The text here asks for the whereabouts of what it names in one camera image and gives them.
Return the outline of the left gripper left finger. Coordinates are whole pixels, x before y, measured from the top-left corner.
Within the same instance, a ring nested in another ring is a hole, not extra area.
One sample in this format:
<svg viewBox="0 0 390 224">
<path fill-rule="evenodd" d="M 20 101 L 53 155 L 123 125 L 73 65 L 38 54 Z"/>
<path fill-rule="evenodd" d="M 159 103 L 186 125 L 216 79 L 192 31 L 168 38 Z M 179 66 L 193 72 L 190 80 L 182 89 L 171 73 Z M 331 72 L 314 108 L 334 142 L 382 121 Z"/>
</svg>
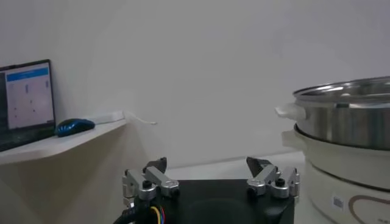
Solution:
<svg viewBox="0 0 390 224">
<path fill-rule="evenodd" d="M 142 171 L 127 169 L 122 176 L 122 201 L 127 207 L 135 199 L 152 201 L 158 196 L 176 199 L 180 195 L 178 180 L 165 175 L 168 160 L 162 157 L 149 161 Z"/>
</svg>

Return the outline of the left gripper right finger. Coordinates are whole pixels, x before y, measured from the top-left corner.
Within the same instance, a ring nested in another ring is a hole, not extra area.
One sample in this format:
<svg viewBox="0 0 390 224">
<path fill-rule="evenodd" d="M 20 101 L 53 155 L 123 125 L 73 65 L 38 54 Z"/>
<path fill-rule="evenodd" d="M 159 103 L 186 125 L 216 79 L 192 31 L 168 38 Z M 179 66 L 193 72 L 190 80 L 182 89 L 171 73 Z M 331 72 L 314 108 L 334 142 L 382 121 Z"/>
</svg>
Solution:
<svg viewBox="0 0 390 224">
<path fill-rule="evenodd" d="M 250 198 L 258 198 L 270 193 L 277 199 L 292 197 L 299 199 L 300 173 L 295 167 L 280 170 L 266 159 L 246 158 L 247 166 L 252 174 L 247 183 L 247 194 Z"/>
</svg>

